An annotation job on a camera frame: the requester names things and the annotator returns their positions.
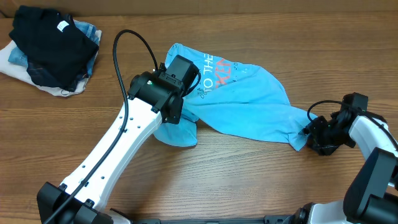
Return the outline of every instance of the white clothing tag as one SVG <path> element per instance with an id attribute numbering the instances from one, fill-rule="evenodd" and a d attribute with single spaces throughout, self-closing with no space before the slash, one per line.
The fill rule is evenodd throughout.
<path id="1" fill-rule="evenodd" d="M 61 22 L 58 24 L 57 28 L 58 28 L 58 30 L 60 30 L 61 32 L 63 32 L 63 29 L 64 29 L 65 27 L 67 27 L 67 26 L 69 26 L 69 23 L 67 23 L 66 21 L 61 21 Z"/>

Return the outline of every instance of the pile of clothes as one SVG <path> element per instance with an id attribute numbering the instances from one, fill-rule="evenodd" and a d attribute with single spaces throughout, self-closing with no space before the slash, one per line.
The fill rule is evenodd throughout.
<path id="1" fill-rule="evenodd" d="M 9 45 L 0 51 L 0 72 L 54 96 L 79 94 L 93 74 L 100 30 L 54 9 L 21 6 Z"/>

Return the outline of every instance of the black cloth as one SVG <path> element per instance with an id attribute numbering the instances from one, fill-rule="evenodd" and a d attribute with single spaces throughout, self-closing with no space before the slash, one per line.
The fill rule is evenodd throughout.
<path id="1" fill-rule="evenodd" d="M 43 77 L 41 85 L 66 89 L 97 52 L 98 45 L 68 20 L 69 25 L 60 31 L 57 26 L 62 21 L 65 19 L 54 9 L 21 6 L 9 36 L 30 63 L 45 68 L 57 81 Z"/>

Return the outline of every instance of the white cloth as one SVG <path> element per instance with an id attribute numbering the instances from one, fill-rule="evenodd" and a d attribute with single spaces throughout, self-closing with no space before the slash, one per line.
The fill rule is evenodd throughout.
<path id="1" fill-rule="evenodd" d="M 95 32 L 95 36 L 101 40 L 102 31 L 97 30 Z M 20 65 L 16 65 L 13 63 L 8 62 L 8 58 L 11 54 L 11 51 L 16 47 L 16 43 L 12 40 L 5 48 L 0 50 L 0 72 L 19 79 L 23 82 L 29 83 L 33 86 L 36 86 L 38 89 L 46 91 L 53 96 L 72 96 L 83 92 L 86 88 L 86 84 L 88 82 L 88 78 L 84 78 L 77 84 L 76 91 L 70 92 L 63 90 L 59 87 L 47 87 L 47 86 L 38 86 L 32 82 L 30 75 L 27 73 L 26 68 Z"/>

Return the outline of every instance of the folded clothing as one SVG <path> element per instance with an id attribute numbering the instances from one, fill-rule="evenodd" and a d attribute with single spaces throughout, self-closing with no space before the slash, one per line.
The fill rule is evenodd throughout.
<path id="1" fill-rule="evenodd" d="M 98 50 L 98 45 L 54 9 L 21 6 L 12 25 L 9 35 L 28 62 L 47 69 L 60 88 L 71 84 Z"/>
<path id="2" fill-rule="evenodd" d="M 96 45 L 100 44 L 99 38 L 95 36 L 95 31 L 96 27 L 93 24 L 89 24 L 87 22 L 80 22 L 74 20 L 74 23 L 76 27 L 82 31 L 90 40 L 92 40 Z M 27 63 L 27 56 L 24 54 L 18 47 L 15 47 L 11 54 L 10 57 L 8 58 L 8 61 L 17 65 L 21 65 L 23 67 L 28 67 Z M 90 77 L 93 74 L 93 66 L 95 62 L 95 56 L 92 56 L 90 61 L 86 65 L 87 69 L 87 75 Z"/>
<path id="3" fill-rule="evenodd" d="M 101 35 L 102 35 L 102 31 L 97 30 L 95 32 L 95 36 L 96 36 L 96 38 L 98 38 L 98 43 L 101 40 Z M 0 72 L 4 73 L 10 77 L 19 79 L 28 84 L 31 84 L 33 86 L 36 86 L 38 89 L 46 91 L 47 93 L 50 93 L 53 96 L 72 96 L 72 95 L 79 94 L 85 90 L 85 86 L 88 82 L 88 78 L 84 78 L 84 79 L 80 80 L 76 84 L 75 91 L 67 91 L 67 90 L 61 89 L 59 87 L 51 88 L 51 87 L 47 87 L 47 86 L 36 85 L 35 83 L 32 82 L 32 79 L 29 76 L 29 74 L 26 72 L 25 67 L 8 62 L 7 59 L 9 58 L 11 51 L 16 46 L 17 45 L 12 40 L 5 48 L 0 50 Z"/>
<path id="4" fill-rule="evenodd" d="M 302 129 L 309 123 L 307 112 L 290 105 L 282 84 L 265 69 L 182 44 L 171 47 L 166 67 L 176 55 L 191 60 L 200 69 L 201 80 L 184 98 L 180 123 L 162 124 L 154 133 L 158 140 L 172 146 L 194 146 L 195 122 L 201 119 L 223 134 L 289 143 L 297 151 L 305 145 Z"/>

